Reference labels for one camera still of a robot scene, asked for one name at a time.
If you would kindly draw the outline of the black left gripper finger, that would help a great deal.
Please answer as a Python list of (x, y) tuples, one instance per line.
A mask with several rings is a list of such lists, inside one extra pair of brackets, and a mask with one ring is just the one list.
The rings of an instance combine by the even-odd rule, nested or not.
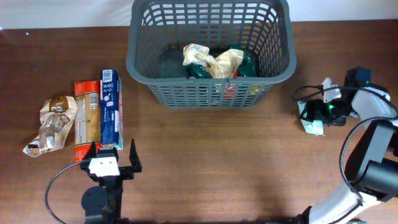
[(136, 151), (136, 144), (134, 139), (131, 139), (129, 160), (134, 173), (142, 172), (142, 164)]
[(95, 157), (96, 157), (96, 143), (93, 141), (90, 145), (88, 152), (85, 154), (85, 156), (82, 159), (82, 164), (89, 163), (91, 159)]

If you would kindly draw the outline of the silver green foil packet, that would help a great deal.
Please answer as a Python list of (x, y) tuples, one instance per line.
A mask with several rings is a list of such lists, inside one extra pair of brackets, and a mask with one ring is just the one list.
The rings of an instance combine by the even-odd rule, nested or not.
[[(334, 100), (335, 98), (341, 98), (341, 92), (339, 89), (333, 89), (333, 90), (327, 91), (326, 93), (323, 92), (327, 88), (336, 87), (336, 86), (337, 85), (334, 85), (332, 83), (331, 78), (327, 77), (323, 80), (323, 82), (320, 85), (305, 85), (305, 86), (301, 86), (297, 90), (295, 90), (295, 92), (293, 94), (293, 98), (295, 101), (297, 101), (297, 104), (298, 104), (299, 118), (300, 118), (300, 113), (304, 110), (304, 106), (306, 105), (306, 103), (304, 103), (304, 101), (306, 99), (315, 100), (315, 99), (313, 99), (313, 97), (311, 95), (297, 97), (296, 94), (299, 91), (307, 89), (307, 88), (317, 89), (319, 91), (319, 93), (314, 93), (313, 95), (314, 96), (322, 95), (322, 98), (317, 98), (317, 99), (322, 99), (326, 103), (331, 100)], [(316, 136), (324, 135), (323, 129), (324, 129), (324, 125), (326, 125), (326, 124), (323, 124), (321, 121), (309, 122), (309, 121), (305, 121), (301, 118), (300, 118), (300, 120), (302, 122), (303, 128), (306, 133), (313, 134)]]

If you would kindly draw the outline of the blue tissue multipack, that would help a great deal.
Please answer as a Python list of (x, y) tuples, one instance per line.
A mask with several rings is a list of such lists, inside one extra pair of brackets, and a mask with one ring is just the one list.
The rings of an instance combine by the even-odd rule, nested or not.
[(123, 150), (123, 106), (121, 79), (115, 69), (101, 71), (100, 108), (103, 147)]

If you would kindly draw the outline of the beige cookie bag brown label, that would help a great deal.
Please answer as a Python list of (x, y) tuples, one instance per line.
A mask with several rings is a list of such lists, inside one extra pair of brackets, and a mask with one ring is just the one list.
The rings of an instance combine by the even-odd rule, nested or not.
[(22, 152), (30, 157), (62, 149), (76, 113), (77, 103), (72, 96), (59, 95), (47, 100), (40, 109), (39, 135)]

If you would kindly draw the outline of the green snack bag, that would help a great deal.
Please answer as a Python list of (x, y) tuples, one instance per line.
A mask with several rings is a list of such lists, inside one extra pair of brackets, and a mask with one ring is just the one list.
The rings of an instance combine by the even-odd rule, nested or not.
[[(229, 47), (229, 49), (242, 50), (242, 48), (237, 45), (232, 45)], [(187, 65), (184, 67), (187, 69), (189, 77), (212, 78), (210, 76), (210, 74), (208, 72), (204, 71), (204, 69), (199, 65), (190, 64), (190, 65)], [(251, 60), (249, 55), (244, 51), (244, 58), (243, 58), (242, 64), (238, 67), (235, 74), (233, 76), (230, 76), (229, 78), (236, 79), (237, 77), (256, 77), (256, 76), (257, 76), (257, 72), (256, 72), (256, 67), (254, 65), (254, 62)]]

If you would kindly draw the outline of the beige paper bag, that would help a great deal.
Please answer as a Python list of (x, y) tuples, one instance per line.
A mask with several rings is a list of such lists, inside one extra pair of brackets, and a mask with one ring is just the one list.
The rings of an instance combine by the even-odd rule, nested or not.
[(210, 49), (203, 45), (188, 44), (183, 48), (183, 65), (201, 66), (212, 78), (229, 78), (242, 64), (244, 51), (228, 49), (219, 56), (209, 54)]

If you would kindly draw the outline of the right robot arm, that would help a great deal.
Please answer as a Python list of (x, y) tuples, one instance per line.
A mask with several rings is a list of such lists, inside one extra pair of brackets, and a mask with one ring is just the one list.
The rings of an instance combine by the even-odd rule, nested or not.
[(339, 155), (343, 183), (324, 201), (307, 207), (288, 223), (356, 223), (365, 209), (397, 196), (397, 163), (385, 154), (397, 154), (397, 108), (388, 91), (371, 82), (371, 71), (348, 70), (342, 86), (323, 82), (315, 86), (323, 95), (295, 97), (307, 122), (337, 124), (356, 113), (361, 122), (347, 135)]

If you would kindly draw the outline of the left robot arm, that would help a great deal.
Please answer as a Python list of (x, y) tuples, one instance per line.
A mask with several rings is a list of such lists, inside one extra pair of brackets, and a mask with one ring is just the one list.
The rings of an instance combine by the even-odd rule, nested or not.
[(131, 149), (129, 166), (118, 166), (118, 150), (114, 147), (99, 149), (91, 143), (88, 152), (81, 160), (80, 169), (97, 183), (90, 187), (81, 198), (85, 211), (85, 223), (129, 223), (121, 216), (123, 182), (132, 180), (136, 172), (142, 171), (136, 158), (135, 149)]

